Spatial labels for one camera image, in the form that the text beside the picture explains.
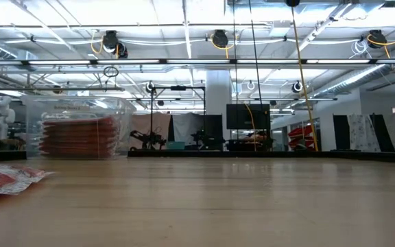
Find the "black panel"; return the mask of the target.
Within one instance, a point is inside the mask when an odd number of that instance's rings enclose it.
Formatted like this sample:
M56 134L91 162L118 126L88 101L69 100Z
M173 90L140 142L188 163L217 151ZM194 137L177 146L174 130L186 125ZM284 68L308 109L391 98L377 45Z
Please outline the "black panel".
M221 145L224 142L222 115L205 115L204 125L204 144Z
M350 128L346 115L333 115L335 145L337 150L350 149Z
M385 124L384 117L382 115L371 114L370 119L374 128L374 132L379 143L380 150L382 152L395 152L390 134Z

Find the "pink cloth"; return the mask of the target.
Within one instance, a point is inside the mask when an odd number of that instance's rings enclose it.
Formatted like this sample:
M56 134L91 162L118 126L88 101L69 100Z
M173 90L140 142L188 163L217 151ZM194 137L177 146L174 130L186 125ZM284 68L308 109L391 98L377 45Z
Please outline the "pink cloth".
M136 130L142 134L150 134L150 119L152 119L152 132L159 134L162 139L168 140L171 115L154 113L153 115L133 115L131 118L131 131Z

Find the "black monitor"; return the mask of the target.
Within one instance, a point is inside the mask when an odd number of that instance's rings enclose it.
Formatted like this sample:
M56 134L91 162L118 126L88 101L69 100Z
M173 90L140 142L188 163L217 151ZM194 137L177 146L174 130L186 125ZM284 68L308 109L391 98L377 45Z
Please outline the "black monitor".
M269 130L270 106L265 104L227 104L227 129Z

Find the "low black table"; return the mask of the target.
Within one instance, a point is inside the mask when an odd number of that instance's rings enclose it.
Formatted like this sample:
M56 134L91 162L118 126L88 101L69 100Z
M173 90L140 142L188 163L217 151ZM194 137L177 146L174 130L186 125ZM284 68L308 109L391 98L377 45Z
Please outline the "low black table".
M266 152L272 148L273 142L273 139L231 139L226 148L230 152Z

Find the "long light bar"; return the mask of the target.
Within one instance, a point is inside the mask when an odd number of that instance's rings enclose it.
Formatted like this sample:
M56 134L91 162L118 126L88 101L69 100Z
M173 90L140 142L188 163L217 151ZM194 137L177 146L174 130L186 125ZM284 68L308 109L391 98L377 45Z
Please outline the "long light bar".
M0 66L16 65L123 65L123 64L395 64L390 59L133 59L133 60L0 60Z

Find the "clear plastic bin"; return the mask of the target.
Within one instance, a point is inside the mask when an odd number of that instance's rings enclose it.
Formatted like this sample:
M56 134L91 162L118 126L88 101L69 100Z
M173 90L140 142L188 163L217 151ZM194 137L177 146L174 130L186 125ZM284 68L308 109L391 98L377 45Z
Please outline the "clear plastic bin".
M25 151L28 158L105 160L129 150L131 118L136 108L118 97L94 96L22 96L25 106ZM119 135L114 145L41 145L43 113L103 113L117 116L115 122Z

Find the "red storage bins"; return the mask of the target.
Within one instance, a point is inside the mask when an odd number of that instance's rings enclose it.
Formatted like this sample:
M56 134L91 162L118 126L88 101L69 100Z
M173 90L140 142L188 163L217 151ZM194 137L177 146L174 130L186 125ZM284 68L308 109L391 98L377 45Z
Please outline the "red storage bins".
M291 130L288 134L289 147L293 150L296 148L314 148L314 140L311 126L299 127Z

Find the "patterned white cloth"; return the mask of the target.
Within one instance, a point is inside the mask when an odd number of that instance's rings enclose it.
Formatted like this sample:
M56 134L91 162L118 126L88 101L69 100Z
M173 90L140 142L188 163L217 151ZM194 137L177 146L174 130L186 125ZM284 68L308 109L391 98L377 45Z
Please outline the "patterned white cloth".
M349 115L350 148L362 152L380 152L379 142L368 115Z

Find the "white robot figure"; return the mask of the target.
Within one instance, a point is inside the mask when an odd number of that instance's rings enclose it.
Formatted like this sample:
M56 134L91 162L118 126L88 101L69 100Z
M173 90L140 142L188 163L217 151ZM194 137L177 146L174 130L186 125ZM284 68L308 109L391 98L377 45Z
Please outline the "white robot figure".
M16 113L10 108L12 98L0 96L0 140L7 139L8 125L15 122Z

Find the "black background rig frame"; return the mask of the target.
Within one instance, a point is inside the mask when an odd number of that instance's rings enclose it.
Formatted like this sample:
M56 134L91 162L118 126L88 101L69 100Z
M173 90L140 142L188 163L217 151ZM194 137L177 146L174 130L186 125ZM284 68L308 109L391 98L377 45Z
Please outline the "black background rig frame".
M154 113L154 91L160 89L160 92L157 94L157 96L160 96L164 90L169 89L170 91L186 91L186 90L192 90L193 92L195 92L196 89L201 89L203 91L203 96L199 95L197 93L197 95L200 97L200 99L203 101L203 113L204 116L206 115L206 87L205 86L154 86L152 88L152 92L150 93L150 115L153 115ZM150 132L152 132L152 119L150 119L151 123L150 123Z

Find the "black metal table frame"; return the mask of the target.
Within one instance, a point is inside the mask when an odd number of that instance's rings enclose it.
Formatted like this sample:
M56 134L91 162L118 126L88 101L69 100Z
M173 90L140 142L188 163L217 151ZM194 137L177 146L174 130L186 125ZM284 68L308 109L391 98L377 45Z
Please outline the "black metal table frame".
M128 157L175 157L175 158L343 158L395 163L393 152L214 152L214 151L129 151Z

